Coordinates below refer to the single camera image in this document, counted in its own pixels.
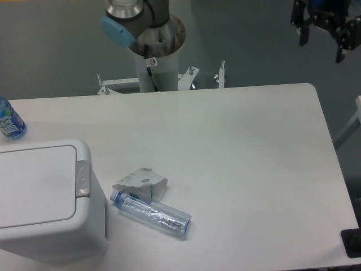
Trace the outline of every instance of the bottle label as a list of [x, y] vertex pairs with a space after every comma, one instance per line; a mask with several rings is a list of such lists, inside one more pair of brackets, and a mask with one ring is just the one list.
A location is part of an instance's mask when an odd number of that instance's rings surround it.
[[0, 130], [7, 137], [13, 137], [23, 132], [24, 122], [14, 111], [8, 110], [6, 116], [0, 119]]

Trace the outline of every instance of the plastic water bottle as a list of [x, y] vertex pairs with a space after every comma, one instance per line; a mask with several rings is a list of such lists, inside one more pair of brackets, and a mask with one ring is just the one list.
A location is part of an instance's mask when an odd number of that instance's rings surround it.
[[11, 139], [19, 139], [27, 132], [27, 126], [11, 106], [0, 96], [0, 131]]
[[123, 212], [185, 239], [192, 216], [154, 200], [114, 190], [111, 200]]

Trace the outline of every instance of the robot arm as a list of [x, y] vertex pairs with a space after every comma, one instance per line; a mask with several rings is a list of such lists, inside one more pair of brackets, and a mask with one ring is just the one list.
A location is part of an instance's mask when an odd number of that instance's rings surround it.
[[[338, 50], [336, 63], [345, 58], [348, 50], [361, 44], [361, 16], [349, 18], [351, 0], [294, 0], [291, 24], [300, 32], [300, 46], [309, 40], [311, 24], [327, 30], [335, 39]], [[304, 19], [307, 10], [309, 18]]]

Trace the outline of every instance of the metal bracket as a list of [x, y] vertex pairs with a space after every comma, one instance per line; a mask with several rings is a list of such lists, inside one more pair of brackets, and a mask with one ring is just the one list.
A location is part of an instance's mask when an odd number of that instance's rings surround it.
[[[197, 76], [199, 69], [193, 66], [190, 66], [185, 74], [178, 75], [178, 90], [190, 90], [194, 89], [194, 79]], [[110, 95], [110, 94], [121, 94], [112, 89], [116, 90], [125, 90], [125, 89], [134, 89], [139, 87], [138, 78], [127, 78], [127, 79], [118, 79], [118, 80], [106, 80], [103, 81], [100, 78], [98, 73], [98, 81], [100, 90], [98, 95]]]
[[346, 122], [344, 127], [334, 137], [334, 149], [337, 150], [342, 144], [360, 127], [361, 113], [356, 111], [355, 114]]
[[178, 81], [178, 90], [190, 90], [193, 80], [197, 76], [198, 72], [198, 68], [190, 66], [188, 72], [183, 74]]

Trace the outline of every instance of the bolt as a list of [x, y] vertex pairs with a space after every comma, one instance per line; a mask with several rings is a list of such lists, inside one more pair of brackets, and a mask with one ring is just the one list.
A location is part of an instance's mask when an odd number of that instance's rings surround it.
[[196, 69], [194, 69], [194, 67], [193, 66], [190, 66], [190, 75], [193, 75], [193, 72], [195, 71]]
[[214, 78], [214, 82], [219, 83], [219, 75], [217, 73], [213, 76], [213, 78]]
[[103, 80], [100, 78], [100, 73], [98, 73], [98, 81], [99, 81], [99, 84], [100, 84], [100, 85], [103, 84]]
[[195, 82], [192, 82], [190, 90], [197, 89], [197, 84]]

